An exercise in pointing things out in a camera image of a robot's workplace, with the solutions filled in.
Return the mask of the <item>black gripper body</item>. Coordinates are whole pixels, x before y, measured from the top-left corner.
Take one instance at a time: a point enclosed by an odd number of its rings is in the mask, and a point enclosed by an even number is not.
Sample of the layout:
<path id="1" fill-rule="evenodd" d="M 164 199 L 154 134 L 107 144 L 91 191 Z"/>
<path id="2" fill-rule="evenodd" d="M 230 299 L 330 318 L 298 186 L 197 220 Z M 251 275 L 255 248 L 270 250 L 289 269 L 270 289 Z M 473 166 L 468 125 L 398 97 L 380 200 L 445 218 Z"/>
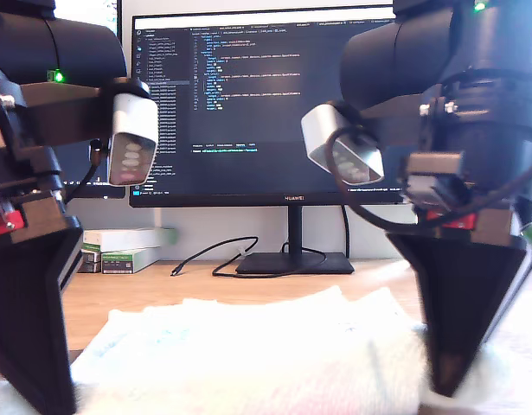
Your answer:
<path id="1" fill-rule="evenodd" d="M 512 125 L 470 124 L 451 129 L 437 151 L 415 150 L 401 160 L 402 188 L 421 221 L 429 211 L 446 214 L 479 201 L 532 167 L 532 129 Z M 521 227 L 532 221 L 532 178 L 513 187 L 510 195 L 476 213 L 473 225 L 445 224 L 416 233 L 393 233 L 399 250 L 419 242 L 446 249 L 474 245 L 525 249 Z"/>

